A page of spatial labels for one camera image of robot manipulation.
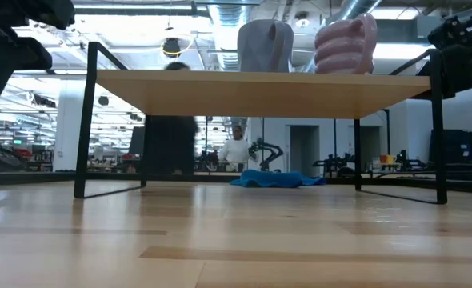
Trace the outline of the black equipment cabinet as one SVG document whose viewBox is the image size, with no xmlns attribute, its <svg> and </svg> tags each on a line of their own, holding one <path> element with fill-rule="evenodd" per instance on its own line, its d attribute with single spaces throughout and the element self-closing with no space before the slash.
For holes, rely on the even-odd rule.
<svg viewBox="0 0 472 288">
<path fill-rule="evenodd" d="M 447 179 L 472 181 L 472 130 L 443 131 Z"/>
</svg>

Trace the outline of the person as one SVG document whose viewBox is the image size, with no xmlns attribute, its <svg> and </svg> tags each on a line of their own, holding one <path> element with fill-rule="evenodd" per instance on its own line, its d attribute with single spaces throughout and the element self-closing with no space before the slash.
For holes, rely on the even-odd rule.
<svg viewBox="0 0 472 288">
<path fill-rule="evenodd" d="M 193 174 L 198 125 L 194 116 L 152 116 L 150 122 L 151 174 Z"/>
<path fill-rule="evenodd" d="M 224 142 L 218 159 L 227 162 L 231 171 L 239 171 L 240 165 L 245 165 L 251 158 L 249 153 L 250 144 L 244 139 L 244 134 L 240 125 L 232 129 L 233 137 Z"/>
</svg>

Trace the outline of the blue-grey mug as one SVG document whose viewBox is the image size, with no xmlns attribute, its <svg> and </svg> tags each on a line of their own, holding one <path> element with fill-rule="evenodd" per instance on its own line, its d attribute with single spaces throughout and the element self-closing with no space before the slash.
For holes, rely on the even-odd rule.
<svg viewBox="0 0 472 288">
<path fill-rule="evenodd" d="M 294 32 L 289 24 L 273 19 L 248 22 L 238 31 L 241 72 L 290 72 Z"/>
</svg>

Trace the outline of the black monitor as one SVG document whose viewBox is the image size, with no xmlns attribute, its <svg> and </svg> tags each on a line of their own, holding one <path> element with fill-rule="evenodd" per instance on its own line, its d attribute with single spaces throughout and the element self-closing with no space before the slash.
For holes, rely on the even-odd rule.
<svg viewBox="0 0 472 288">
<path fill-rule="evenodd" d="M 145 127 L 144 126 L 136 126 L 133 128 L 131 140 L 130 140 L 130 147 L 129 147 L 129 154 L 142 154 L 143 147 L 144 147 L 144 137 L 145 137 Z"/>
</svg>

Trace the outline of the wooden shelf with black frame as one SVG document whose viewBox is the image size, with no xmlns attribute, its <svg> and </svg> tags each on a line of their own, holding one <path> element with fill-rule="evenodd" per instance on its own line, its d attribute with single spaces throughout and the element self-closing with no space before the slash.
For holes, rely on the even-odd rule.
<svg viewBox="0 0 472 288">
<path fill-rule="evenodd" d="M 284 74 L 129 70 L 100 42 L 90 42 L 75 168 L 74 197 L 86 198 L 86 172 L 94 92 L 101 85 L 146 116 L 221 115 L 354 120 L 356 190 L 362 188 L 360 120 L 388 106 L 430 92 L 434 132 L 434 204 L 447 202 L 442 116 L 442 56 L 426 52 L 430 76 L 370 74 Z"/>
</svg>

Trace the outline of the wooden background workbench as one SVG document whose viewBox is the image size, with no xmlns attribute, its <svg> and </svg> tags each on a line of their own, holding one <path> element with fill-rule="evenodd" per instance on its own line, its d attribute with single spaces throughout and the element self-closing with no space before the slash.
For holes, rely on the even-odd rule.
<svg viewBox="0 0 472 288">
<path fill-rule="evenodd" d="M 405 168 L 401 163 L 373 163 L 362 172 L 363 178 L 385 179 L 385 178 L 435 178 L 435 172 L 426 170 L 424 167 L 415 166 L 414 168 Z"/>
</svg>

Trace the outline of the black table edge rail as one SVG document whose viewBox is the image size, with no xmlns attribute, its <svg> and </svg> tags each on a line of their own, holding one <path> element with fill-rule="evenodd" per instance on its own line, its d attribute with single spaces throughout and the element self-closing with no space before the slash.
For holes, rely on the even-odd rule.
<svg viewBox="0 0 472 288">
<path fill-rule="evenodd" d="M 238 179 L 239 176 L 232 175 L 158 175 L 147 177 L 148 181 L 164 182 L 219 182 L 228 183 Z M 139 174 L 115 174 L 115 173 L 88 173 L 88 180 L 117 180 L 140 182 Z M 71 172 L 1 172 L 1 185 L 32 184 L 43 182 L 67 182 L 75 180 L 75 173 Z M 435 180 L 418 178 L 362 178 L 364 186 L 409 186 L 423 189 L 435 189 Z M 447 180 L 446 188 L 451 191 L 472 193 L 472 182 Z"/>
</svg>

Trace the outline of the silver ventilation duct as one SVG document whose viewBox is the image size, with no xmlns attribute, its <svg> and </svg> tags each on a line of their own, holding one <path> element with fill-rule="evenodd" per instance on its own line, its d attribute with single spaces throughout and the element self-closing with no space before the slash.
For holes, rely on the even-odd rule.
<svg viewBox="0 0 472 288">
<path fill-rule="evenodd" d="M 213 20 L 214 46 L 218 64 L 224 71 L 239 71 L 238 32 L 250 20 L 250 6 L 211 5 L 208 6 Z"/>
</svg>

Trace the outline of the blue cloth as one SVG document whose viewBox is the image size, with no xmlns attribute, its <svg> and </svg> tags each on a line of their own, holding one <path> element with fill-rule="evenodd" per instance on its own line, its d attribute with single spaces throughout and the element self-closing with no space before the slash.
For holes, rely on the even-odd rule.
<svg viewBox="0 0 472 288">
<path fill-rule="evenodd" d="M 269 172 L 245 170 L 240 178 L 230 181 L 232 186 L 247 188 L 299 188 L 301 186 L 322 186 L 324 178 L 310 178 L 299 172 Z"/>
</svg>

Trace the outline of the black ceiling dome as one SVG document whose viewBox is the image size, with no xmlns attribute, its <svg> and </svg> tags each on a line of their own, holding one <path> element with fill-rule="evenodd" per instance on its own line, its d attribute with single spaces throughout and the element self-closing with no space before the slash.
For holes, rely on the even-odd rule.
<svg viewBox="0 0 472 288">
<path fill-rule="evenodd" d="M 168 58 L 178 58 L 181 55 L 179 39 L 167 38 L 162 44 L 162 52 Z"/>
</svg>

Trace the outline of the pink ribbed mug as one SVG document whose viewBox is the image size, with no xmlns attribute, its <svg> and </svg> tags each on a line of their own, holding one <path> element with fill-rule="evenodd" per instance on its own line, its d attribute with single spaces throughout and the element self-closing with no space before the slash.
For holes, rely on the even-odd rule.
<svg viewBox="0 0 472 288">
<path fill-rule="evenodd" d="M 340 20 L 317 32 L 314 45 L 316 74 L 372 74 L 378 28 L 372 14 Z"/>
</svg>

